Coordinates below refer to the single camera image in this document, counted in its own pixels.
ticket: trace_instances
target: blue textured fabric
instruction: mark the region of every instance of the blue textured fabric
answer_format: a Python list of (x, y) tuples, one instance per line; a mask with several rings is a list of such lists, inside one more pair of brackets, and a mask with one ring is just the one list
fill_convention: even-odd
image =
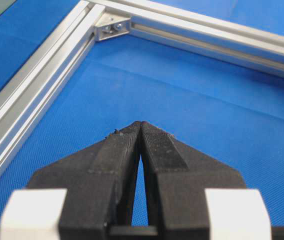
[[(10, 79), (75, 4), (45, 2), (20, 0), (0, 17), (1, 80)], [(284, 35), (280, 0), (158, 2)], [(10, 193), (36, 169), (135, 120), (238, 169), (248, 187), (261, 191), (272, 224), (284, 226), (284, 79), (132, 36), (97, 43), (83, 61), (0, 178), (0, 216)], [(147, 224), (141, 167), (134, 225)]]
[(146, 188), (144, 184), (143, 163), (140, 160), (138, 164), (136, 191), (133, 204), (132, 226), (147, 226), (148, 211), (147, 211), (147, 197)]

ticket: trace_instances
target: silver metal rail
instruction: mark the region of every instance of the silver metal rail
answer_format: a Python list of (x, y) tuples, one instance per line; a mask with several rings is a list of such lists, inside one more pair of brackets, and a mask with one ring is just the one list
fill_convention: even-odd
[(284, 37), (147, 0), (91, 0), (131, 17), (130, 34), (284, 78)]
[(284, 37), (148, 0), (81, 0), (0, 92), (0, 176), (95, 41), (131, 34), (284, 78)]
[(0, 92), (0, 176), (94, 45), (104, 10), (80, 1)]

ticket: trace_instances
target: white block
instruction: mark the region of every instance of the white block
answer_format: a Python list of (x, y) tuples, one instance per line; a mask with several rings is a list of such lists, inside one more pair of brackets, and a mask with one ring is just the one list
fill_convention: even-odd
[(14, 191), (0, 220), (0, 240), (59, 240), (66, 189)]
[(210, 240), (271, 240), (271, 223), (256, 189), (205, 189)]

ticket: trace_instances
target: blue surface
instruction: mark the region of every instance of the blue surface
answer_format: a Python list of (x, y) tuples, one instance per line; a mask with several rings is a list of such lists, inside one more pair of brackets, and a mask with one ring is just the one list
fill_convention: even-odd
[[(10, 79), (75, 4), (45, 2), (20, 0), (0, 17), (1, 80)], [(284, 35), (280, 0), (158, 2)], [(29, 25), (37, 31), (27, 31)], [(36, 169), (135, 120), (238, 169), (248, 187), (261, 191), (272, 224), (284, 225), (284, 79), (132, 36), (96, 44), (83, 61), (0, 178), (0, 215)], [(147, 224), (142, 173), (134, 225)]]

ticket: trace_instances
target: screw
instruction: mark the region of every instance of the screw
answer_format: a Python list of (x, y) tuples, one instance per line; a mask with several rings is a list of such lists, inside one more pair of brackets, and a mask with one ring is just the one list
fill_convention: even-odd
[(104, 32), (106, 34), (111, 34), (112, 33), (111, 26), (108, 25), (108, 26), (103, 27), (102, 32)]
[(123, 29), (123, 24), (122, 23), (116, 23), (113, 25), (114, 29), (117, 31), (121, 31)]

